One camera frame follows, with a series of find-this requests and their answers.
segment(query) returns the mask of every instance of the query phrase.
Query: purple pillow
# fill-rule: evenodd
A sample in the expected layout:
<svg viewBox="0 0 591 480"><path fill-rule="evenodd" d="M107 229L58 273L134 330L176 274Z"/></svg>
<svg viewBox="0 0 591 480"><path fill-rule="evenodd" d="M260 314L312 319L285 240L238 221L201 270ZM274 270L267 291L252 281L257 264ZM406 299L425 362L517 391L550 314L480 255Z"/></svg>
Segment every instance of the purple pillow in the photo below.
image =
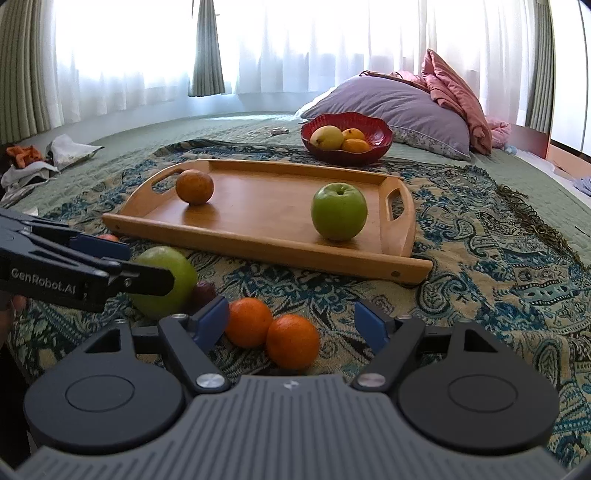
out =
<svg viewBox="0 0 591 480"><path fill-rule="evenodd" d="M357 112L384 120L394 141L456 160L470 160L470 135L456 112L444 109L427 92L380 77L352 77L301 114Z"/></svg>

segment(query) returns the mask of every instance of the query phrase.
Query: finger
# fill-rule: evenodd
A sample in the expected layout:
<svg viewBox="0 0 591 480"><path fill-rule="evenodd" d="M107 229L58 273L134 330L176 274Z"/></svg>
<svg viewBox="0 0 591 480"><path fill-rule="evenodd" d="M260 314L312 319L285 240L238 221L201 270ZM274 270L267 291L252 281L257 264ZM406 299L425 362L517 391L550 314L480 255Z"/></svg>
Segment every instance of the finger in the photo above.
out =
<svg viewBox="0 0 591 480"><path fill-rule="evenodd" d="M15 295L12 298L12 306L17 311L17 313L21 313L27 306L27 299L21 295Z"/></svg>
<svg viewBox="0 0 591 480"><path fill-rule="evenodd" d="M10 330L14 321L14 310L9 309L0 312L0 330Z"/></svg>

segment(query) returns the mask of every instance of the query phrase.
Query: blue gripper pad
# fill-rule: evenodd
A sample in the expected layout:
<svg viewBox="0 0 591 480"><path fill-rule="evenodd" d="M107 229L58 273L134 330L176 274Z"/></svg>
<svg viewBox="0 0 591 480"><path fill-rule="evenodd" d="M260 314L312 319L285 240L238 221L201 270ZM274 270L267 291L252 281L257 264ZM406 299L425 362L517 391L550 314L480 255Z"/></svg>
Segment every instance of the blue gripper pad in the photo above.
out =
<svg viewBox="0 0 591 480"><path fill-rule="evenodd" d="M74 250L98 258L107 257L124 261L128 261L131 258L129 245L85 235L84 233L71 238L68 246Z"/></svg>
<svg viewBox="0 0 591 480"><path fill-rule="evenodd" d="M384 320L364 305L355 303L355 328L376 355L390 341Z"/></svg>
<svg viewBox="0 0 591 480"><path fill-rule="evenodd" d="M193 335L193 342L204 352L209 352L220 339L228 321L230 320L230 305L222 297L217 302L210 302L199 310L192 319L196 322L197 330Z"/></svg>

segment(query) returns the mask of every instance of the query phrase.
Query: white cloth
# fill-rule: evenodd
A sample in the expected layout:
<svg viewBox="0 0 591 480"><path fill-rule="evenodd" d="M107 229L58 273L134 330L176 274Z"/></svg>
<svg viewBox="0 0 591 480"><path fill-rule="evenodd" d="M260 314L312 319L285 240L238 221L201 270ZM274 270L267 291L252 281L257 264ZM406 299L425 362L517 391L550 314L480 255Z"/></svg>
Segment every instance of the white cloth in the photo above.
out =
<svg viewBox="0 0 591 480"><path fill-rule="evenodd" d="M543 158L540 158L531 152L526 152L523 150L517 150L516 155L517 157L526 161L538 170L543 171L551 179L554 179L555 181L560 183L565 189L567 189L570 193L572 193L575 197L577 197L581 202L583 202L591 209L591 197L585 195L580 190L577 190L572 180L565 179L560 175L554 173L556 170L556 166L553 163L550 163L549 161L544 160Z"/></svg>
<svg viewBox="0 0 591 480"><path fill-rule="evenodd" d="M523 124L536 0L216 0L233 93L325 92L363 70L418 73L427 48L487 115Z"/></svg>
<svg viewBox="0 0 591 480"><path fill-rule="evenodd" d="M59 171L62 171L64 168L80 160L91 157L101 148L103 147L74 143L67 135L60 135L49 144L47 150L51 151L53 155L53 164L55 167Z"/></svg>
<svg viewBox="0 0 591 480"><path fill-rule="evenodd" d="M48 1L55 30L45 38L55 58L44 72L53 128L187 96L191 0Z"/></svg>
<svg viewBox="0 0 591 480"><path fill-rule="evenodd" d="M29 183L35 177L48 180L52 173L58 170L53 165L44 161L29 163L25 168L14 168L13 165L2 175L0 184L6 190L6 194L12 193Z"/></svg>

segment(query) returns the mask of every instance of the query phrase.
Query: green curtain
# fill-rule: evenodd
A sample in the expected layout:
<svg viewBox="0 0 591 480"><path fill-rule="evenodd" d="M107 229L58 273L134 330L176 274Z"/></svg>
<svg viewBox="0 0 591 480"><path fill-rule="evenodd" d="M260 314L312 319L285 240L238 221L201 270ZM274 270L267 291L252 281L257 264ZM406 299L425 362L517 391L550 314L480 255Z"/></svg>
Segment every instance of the green curtain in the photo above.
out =
<svg viewBox="0 0 591 480"><path fill-rule="evenodd" d="M547 0L537 0L535 22L535 73L525 125L547 134L550 133L554 105L554 34Z"/></svg>
<svg viewBox="0 0 591 480"><path fill-rule="evenodd" d="M0 16L0 144L50 128L41 72L44 0L9 0Z"/></svg>
<svg viewBox="0 0 591 480"><path fill-rule="evenodd" d="M217 40L216 13L213 0L200 0L199 13L197 14L195 67L193 68L193 77L189 86L189 96L203 97L224 92L222 61Z"/></svg>

